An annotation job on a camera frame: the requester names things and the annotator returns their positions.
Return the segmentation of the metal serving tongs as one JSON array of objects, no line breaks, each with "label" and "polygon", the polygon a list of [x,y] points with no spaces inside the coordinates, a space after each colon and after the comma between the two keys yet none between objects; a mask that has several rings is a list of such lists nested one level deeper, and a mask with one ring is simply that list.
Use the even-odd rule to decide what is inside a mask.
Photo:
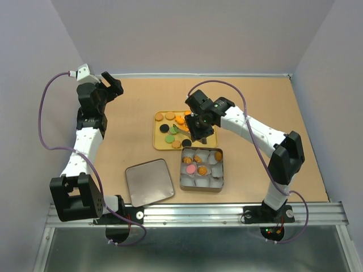
[{"label": "metal serving tongs", "polygon": [[197,142],[200,142],[203,145],[206,145],[207,144],[206,138],[193,139],[192,136],[191,136],[191,134],[190,134],[190,132],[185,131],[185,130],[182,130],[181,128],[177,127],[176,125],[173,125],[172,127],[174,127],[178,131],[178,133],[180,133],[180,134],[188,137],[192,142],[197,141]]}]

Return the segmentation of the dotted biscuit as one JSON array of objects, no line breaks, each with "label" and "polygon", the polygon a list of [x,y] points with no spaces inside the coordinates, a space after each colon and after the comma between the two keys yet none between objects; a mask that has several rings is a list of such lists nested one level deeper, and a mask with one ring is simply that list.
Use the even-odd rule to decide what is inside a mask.
[{"label": "dotted biscuit", "polygon": [[223,159],[223,154],[222,154],[222,152],[220,152],[220,151],[216,151],[216,153],[214,154],[214,158],[215,158],[215,160],[216,160],[216,161],[221,162],[221,161],[222,161],[222,159]]},{"label": "dotted biscuit", "polygon": [[169,112],[167,112],[167,113],[165,114],[165,118],[166,118],[167,120],[173,120],[173,119],[175,118],[175,113],[174,113],[174,112],[172,112],[172,111],[169,111]]}]

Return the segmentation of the plain round tan cookie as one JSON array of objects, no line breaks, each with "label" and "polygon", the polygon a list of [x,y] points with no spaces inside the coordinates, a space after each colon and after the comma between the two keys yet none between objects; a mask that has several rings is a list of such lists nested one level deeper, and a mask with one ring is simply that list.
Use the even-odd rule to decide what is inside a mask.
[{"label": "plain round tan cookie", "polygon": [[162,121],[163,120],[163,114],[162,113],[157,113],[155,115],[155,120],[156,121]]}]

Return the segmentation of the pink sandwich cookie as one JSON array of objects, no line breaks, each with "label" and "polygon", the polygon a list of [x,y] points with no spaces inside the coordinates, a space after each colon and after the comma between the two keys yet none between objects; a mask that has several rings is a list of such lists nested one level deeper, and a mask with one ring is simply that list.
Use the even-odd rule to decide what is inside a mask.
[{"label": "pink sandwich cookie", "polygon": [[187,165],[185,171],[188,175],[193,175],[196,172],[197,167],[194,164]]}]

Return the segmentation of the gold tin lid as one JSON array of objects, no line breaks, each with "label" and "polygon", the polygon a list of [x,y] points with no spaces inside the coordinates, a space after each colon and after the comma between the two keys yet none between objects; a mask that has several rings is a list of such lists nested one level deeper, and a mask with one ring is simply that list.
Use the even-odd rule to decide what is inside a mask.
[{"label": "gold tin lid", "polygon": [[164,159],[156,159],[125,170],[130,202],[141,207],[174,196],[170,171]]}]

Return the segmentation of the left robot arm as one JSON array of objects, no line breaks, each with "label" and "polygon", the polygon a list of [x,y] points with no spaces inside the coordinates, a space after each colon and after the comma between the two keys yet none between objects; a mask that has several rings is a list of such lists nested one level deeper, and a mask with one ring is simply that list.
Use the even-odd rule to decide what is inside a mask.
[{"label": "left robot arm", "polygon": [[94,172],[94,161],[107,128],[105,106],[123,94],[123,87],[106,71],[102,73],[105,82],[101,82],[85,66],[68,74],[76,77],[79,84],[80,107],[69,161],[60,176],[49,184],[53,203],[62,222],[107,215],[113,223],[121,223],[126,218],[124,201],[119,195],[104,195],[99,175]]}]

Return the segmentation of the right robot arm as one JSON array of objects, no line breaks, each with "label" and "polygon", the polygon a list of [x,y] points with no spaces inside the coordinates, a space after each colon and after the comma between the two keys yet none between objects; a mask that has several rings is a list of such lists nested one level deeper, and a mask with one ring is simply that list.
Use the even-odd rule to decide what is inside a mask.
[{"label": "right robot arm", "polygon": [[261,205],[249,208],[243,215],[247,224],[275,222],[283,213],[290,184],[305,161],[301,136],[295,131],[275,130],[227,98],[212,101],[201,90],[188,95],[185,103],[192,112],[185,121],[193,142],[212,135],[214,126],[218,126],[251,142],[258,156],[269,158],[268,163],[263,163],[270,179],[267,194]]}]

